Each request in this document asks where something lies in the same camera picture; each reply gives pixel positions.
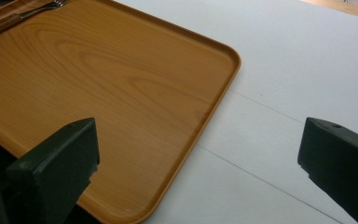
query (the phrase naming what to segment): white table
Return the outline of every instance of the white table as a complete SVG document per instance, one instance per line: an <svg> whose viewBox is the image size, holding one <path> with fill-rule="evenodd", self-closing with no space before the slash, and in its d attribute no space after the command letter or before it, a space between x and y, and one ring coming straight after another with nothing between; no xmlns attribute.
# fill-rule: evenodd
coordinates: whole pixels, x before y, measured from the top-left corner
<svg viewBox="0 0 358 224"><path fill-rule="evenodd" d="M358 17L297 0L120 0L242 67L145 223L355 223L296 162L306 117L358 133Z"/></svg>

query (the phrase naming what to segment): fork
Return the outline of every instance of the fork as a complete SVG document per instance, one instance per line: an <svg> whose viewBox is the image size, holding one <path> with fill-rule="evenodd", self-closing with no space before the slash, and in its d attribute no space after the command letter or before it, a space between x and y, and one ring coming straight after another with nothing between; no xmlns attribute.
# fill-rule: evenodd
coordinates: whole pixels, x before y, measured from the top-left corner
<svg viewBox="0 0 358 224"><path fill-rule="evenodd" d="M41 12L44 10L56 9L62 7L65 4L66 0L54 0L49 2L42 7L37 7L27 12L23 12L21 14L13 13L10 16L4 17L0 20L0 33L5 30L17 25L18 23L26 20L27 18Z"/></svg>

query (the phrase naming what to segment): wooden tray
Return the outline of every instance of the wooden tray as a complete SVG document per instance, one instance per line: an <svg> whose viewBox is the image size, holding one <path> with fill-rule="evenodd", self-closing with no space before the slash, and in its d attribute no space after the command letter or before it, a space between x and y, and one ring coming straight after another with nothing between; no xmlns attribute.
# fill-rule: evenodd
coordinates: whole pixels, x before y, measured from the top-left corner
<svg viewBox="0 0 358 224"><path fill-rule="evenodd" d="M20 157L96 118L78 203L104 223L157 207L240 67L231 48L107 0L70 0L0 34L0 144Z"/></svg>

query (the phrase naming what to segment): white surface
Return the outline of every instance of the white surface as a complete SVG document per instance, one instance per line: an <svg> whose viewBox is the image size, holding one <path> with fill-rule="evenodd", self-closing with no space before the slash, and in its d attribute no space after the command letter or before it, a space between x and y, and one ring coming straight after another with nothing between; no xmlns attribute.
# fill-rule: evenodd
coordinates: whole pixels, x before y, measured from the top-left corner
<svg viewBox="0 0 358 224"><path fill-rule="evenodd" d="M297 0L120 0L230 45L242 67L146 223L355 223L296 157L306 117L358 133L358 17Z"/></svg>

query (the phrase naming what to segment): gray line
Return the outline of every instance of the gray line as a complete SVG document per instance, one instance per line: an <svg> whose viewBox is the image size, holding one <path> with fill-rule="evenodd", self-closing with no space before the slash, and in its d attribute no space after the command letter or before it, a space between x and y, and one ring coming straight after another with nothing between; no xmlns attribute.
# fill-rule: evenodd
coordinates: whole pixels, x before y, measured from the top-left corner
<svg viewBox="0 0 358 224"><path fill-rule="evenodd" d="M256 100L249 98L248 96L245 96L245 95L240 94L240 93L238 93L238 92L236 92L236 91L233 91L233 90L229 90L229 91L231 91L231 92L233 92L233 93L235 93L235 94L237 94L237 95L239 95L239 96L242 96L242 97L244 97L244 98L246 98L246 99L248 99L248 100L250 100L250 101L252 101L252 102L254 102L254 103L256 103L256 104L258 104L258 105L262 105L262 106L264 106L265 108L268 108L268 109L270 109L270 110L272 110L272 111L274 111L274 112L277 112L278 114L283 115L283 116L285 116L285 117L287 117L287 118L289 118L289 119L292 119L292 120L294 120L294 121L297 121L298 123L304 124L303 121L300 121L300 120L298 120L298 119L295 119L295 118L292 118L292 117L290 117L290 116L288 116L288 115L285 115L285 114L283 114L282 112L280 112L280 111L278 111L278 110L276 110L276 109L274 109L274 108L272 108L272 107L269 107L269 106L267 106L267 105L263 105L263 104L261 104L260 102L257 102Z"/></svg>
<svg viewBox="0 0 358 224"><path fill-rule="evenodd" d="M282 193L284 193L284 194L286 194L286 195L288 195L288 196L290 196L290 197L296 199L297 201L306 204L307 206L313 208L315 211L318 211L319 213L321 213L321 214L323 214L323 215L325 215L325 216L327 216L327 217L330 217L331 219L335 220L337 223L341 223L341 224L342 224L342 222L338 221L338 220L335 219L334 217L331 217L331 216L327 215L326 213L324 213L323 211L319 210L318 208L316 208L316 207L310 205L309 203L306 203L306 202L304 202L304 201L301 201L300 199L298 199L297 197L291 195L290 193L288 193L288 192L286 192L286 191L284 191L284 190L282 190L282 189L279 189L279 188L276 187L275 185L273 185L273 184L267 182L266 180L264 180L264 179L258 177L257 175L254 175L254 174L250 173L249 171L246 171L245 169L241 168L240 166L234 164L233 162L228 161L228 160L226 160L225 158L223 158L223 157L221 157L221 156L219 156L219 155L213 153L213 152L210 151L209 149L207 149L207 148L205 148L205 147L202 147L202 146L200 146L200 145L197 145L197 146L198 146L198 147L201 147L201 148L204 149L205 151L208 151L208 152L210 152L211 154L215 155L215 157L217 157L217 158L219 158L219 159L221 159L221 160L223 160L223 161L226 161L226 162L228 162L229 164L231 164L231 165L237 167L238 169L244 171L246 174L251 175L251 176L253 176L254 178L256 178L256 179L258 179L258 180L260 180L260 181L262 181L262 182L264 182L264 183L266 183L266 184L272 186L273 188L275 188L275 189L277 189L278 191L280 191L280 192L282 192Z"/></svg>

